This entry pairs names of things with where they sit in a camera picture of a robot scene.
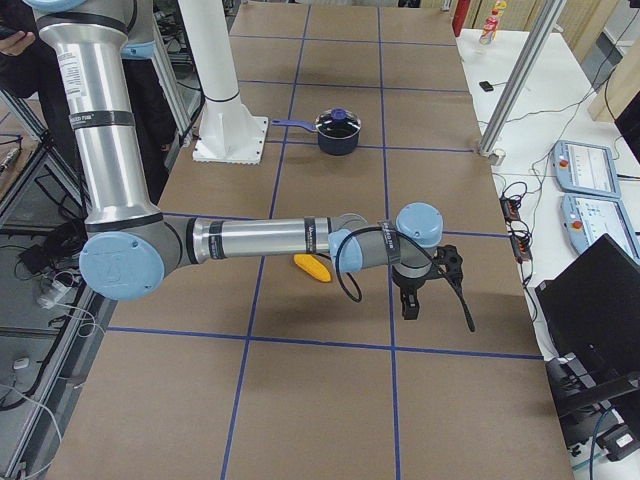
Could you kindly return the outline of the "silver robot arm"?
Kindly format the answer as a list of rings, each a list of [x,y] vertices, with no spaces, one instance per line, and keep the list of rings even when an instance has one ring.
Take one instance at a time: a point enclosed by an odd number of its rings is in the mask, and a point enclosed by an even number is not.
[[[419,312],[418,290],[445,279],[454,290],[459,260],[442,244],[443,219],[425,203],[394,221],[357,214],[253,221],[166,218],[150,200],[123,70],[149,58],[156,26],[148,1],[34,1],[39,37],[56,53],[90,196],[79,259],[85,282],[118,301],[155,291],[173,271],[207,260],[326,254],[338,274],[389,265],[402,314]]]

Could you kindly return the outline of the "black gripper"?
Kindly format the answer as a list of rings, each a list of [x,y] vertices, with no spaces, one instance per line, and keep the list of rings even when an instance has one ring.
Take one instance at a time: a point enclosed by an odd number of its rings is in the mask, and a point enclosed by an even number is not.
[[[430,270],[430,261],[419,266],[410,266],[404,263],[397,263],[392,266],[392,280],[400,288],[401,311],[404,320],[418,319],[417,290],[426,283]]]

